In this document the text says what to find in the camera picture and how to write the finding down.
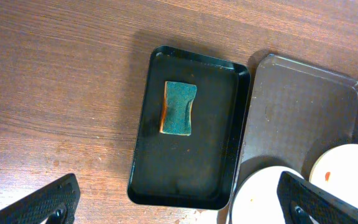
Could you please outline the white plate top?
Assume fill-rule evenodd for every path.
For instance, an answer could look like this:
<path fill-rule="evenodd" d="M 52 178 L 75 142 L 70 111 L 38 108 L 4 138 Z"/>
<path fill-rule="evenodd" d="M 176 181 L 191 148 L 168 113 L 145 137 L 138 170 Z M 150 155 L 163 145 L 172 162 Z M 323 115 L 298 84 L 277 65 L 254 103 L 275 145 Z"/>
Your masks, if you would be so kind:
<path fill-rule="evenodd" d="M 314 163 L 309 182 L 358 208 L 358 144 L 324 152 Z"/>

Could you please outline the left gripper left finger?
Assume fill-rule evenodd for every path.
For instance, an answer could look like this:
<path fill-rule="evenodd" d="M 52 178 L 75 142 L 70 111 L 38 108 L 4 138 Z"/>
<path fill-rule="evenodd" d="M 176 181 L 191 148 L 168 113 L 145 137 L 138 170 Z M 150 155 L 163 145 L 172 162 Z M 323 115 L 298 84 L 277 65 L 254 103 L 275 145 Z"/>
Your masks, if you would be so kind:
<path fill-rule="evenodd" d="M 75 174 L 67 174 L 0 210 L 0 223 L 73 223 L 80 199 Z"/>

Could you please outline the white plate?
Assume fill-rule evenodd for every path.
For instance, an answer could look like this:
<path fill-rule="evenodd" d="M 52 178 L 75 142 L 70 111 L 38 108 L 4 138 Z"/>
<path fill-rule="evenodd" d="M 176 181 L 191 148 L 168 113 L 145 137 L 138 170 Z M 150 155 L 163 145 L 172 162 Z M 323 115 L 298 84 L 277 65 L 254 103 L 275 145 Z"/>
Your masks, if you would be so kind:
<path fill-rule="evenodd" d="M 358 208 L 358 144 L 324 152 L 314 163 L 309 182 Z"/>
<path fill-rule="evenodd" d="M 301 175 L 285 166 L 271 166 L 254 172 L 241 185 L 231 210 L 232 224 L 285 224 L 277 196 L 282 172 Z"/>

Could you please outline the white plate bottom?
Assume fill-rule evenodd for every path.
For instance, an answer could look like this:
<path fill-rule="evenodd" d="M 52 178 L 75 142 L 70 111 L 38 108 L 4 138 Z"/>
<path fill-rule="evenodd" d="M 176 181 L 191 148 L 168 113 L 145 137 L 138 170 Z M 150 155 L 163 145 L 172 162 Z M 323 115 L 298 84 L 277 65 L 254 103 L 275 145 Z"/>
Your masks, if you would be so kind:
<path fill-rule="evenodd" d="M 271 166 L 254 172 L 241 185 L 231 210 L 232 224 L 285 224 L 277 196 L 282 172 L 301 175 L 285 166 Z"/>

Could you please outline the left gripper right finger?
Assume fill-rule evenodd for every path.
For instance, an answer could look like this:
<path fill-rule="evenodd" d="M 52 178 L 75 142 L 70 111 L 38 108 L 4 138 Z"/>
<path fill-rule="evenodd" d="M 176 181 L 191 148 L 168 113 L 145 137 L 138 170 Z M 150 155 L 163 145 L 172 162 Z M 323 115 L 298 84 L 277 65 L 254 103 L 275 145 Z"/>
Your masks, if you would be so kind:
<path fill-rule="evenodd" d="M 286 224 L 357 223 L 358 208 L 291 172 L 280 175 L 277 196 Z"/>

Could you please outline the green yellow sponge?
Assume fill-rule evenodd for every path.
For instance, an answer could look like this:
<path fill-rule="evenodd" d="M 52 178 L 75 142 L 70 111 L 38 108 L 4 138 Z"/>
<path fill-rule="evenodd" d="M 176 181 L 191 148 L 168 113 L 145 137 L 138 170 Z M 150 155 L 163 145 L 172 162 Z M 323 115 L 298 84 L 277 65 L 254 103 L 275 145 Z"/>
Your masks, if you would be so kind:
<path fill-rule="evenodd" d="M 196 93 L 196 85 L 173 81 L 165 82 L 160 122 L 162 134 L 191 135 L 191 111 Z"/>

